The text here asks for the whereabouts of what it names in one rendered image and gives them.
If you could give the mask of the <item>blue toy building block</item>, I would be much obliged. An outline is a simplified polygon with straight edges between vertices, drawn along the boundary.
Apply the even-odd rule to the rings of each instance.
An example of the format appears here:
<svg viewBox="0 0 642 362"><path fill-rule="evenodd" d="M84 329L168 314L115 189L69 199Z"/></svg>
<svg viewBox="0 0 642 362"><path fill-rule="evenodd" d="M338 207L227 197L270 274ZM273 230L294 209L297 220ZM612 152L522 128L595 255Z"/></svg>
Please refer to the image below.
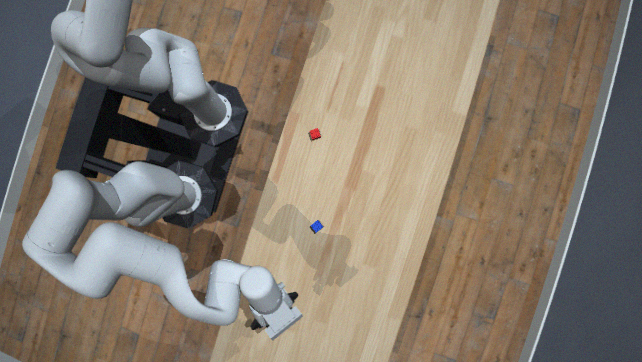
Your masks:
<svg viewBox="0 0 642 362"><path fill-rule="evenodd" d="M314 229L315 232L318 232L321 228L323 228L323 225L317 220L314 222L311 227Z"/></svg>

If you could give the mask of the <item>red toy brick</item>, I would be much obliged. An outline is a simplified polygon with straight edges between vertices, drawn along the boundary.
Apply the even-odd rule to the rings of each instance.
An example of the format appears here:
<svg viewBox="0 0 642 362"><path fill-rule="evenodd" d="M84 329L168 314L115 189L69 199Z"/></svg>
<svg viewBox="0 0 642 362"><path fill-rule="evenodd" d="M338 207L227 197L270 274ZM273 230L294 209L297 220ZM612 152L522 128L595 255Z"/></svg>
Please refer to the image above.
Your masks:
<svg viewBox="0 0 642 362"><path fill-rule="evenodd" d="M321 135L320 135L320 132L319 132L319 129L318 129L318 128L317 128L317 129L314 129L314 130L311 130L311 131L310 131L310 134L311 134L312 140L314 140L314 139L317 139L317 138L320 138L320 137L321 137Z"/></svg>

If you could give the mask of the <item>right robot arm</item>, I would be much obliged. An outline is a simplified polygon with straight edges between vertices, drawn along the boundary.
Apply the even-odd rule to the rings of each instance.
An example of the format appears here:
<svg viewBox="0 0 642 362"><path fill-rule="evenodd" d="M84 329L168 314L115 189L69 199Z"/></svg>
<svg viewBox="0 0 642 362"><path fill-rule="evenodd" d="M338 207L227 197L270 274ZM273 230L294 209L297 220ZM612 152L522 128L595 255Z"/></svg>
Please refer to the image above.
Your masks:
<svg viewBox="0 0 642 362"><path fill-rule="evenodd" d="M202 304L190 289L178 247L115 222L96 228L78 256L72 252L90 219L124 219L143 227L177 212L193 212L202 199L194 179L137 161L104 183L71 170L57 172L52 181L22 246L32 260L75 292L104 298L125 275L159 286L184 316L219 326L236 320L242 292L269 324L265 331L272 341L303 317L296 306L290 310L284 302L285 285L277 284L268 269L228 259L212 264Z"/></svg>

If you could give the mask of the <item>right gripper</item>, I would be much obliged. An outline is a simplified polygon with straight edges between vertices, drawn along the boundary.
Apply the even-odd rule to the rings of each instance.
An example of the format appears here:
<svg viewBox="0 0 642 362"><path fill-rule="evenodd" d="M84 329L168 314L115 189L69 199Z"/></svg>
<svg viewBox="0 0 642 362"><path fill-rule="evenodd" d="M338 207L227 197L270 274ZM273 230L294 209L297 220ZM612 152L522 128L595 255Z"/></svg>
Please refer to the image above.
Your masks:
<svg viewBox="0 0 642 362"><path fill-rule="evenodd" d="M284 288L282 289L282 291L283 291L283 294L282 294L283 300L284 300L284 302L287 304L287 306L291 309L291 308L292 308L293 303L295 302L296 298L297 298L299 295L298 295L298 293L297 293L297 292L287 293L287 292L285 291L285 289L284 289ZM262 314L258 313L258 312L257 312L257 311L252 307L252 305L251 305L251 304L249 304L249 306L250 306L251 313L252 313L252 314L253 314L253 316L255 317L254 321L252 322L252 324L251 324L251 326L250 326L250 327L251 327L251 329L252 329L252 330L255 330L255 329L258 329L258 328L262 328L262 327L266 327L266 328L267 328L267 327L269 327L269 324L266 322L266 320L264 319L264 317L262 316ZM257 320L258 322L257 322L256 320Z"/></svg>

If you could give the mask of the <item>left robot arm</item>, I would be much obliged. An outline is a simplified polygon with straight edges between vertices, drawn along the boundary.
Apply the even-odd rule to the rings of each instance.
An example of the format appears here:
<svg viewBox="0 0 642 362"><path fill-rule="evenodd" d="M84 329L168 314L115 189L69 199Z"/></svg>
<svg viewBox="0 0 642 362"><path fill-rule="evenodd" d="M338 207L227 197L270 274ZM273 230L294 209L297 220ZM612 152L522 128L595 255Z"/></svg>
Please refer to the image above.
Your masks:
<svg viewBox="0 0 642 362"><path fill-rule="evenodd" d="M205 81L195 44L155 28L138 28L127 35L132 1L86 0L85 12L58 14L51 36L61 58L100 84L156 94L169 90L172 100L191 111L201 128L225 127L231 105Z"/></svg>

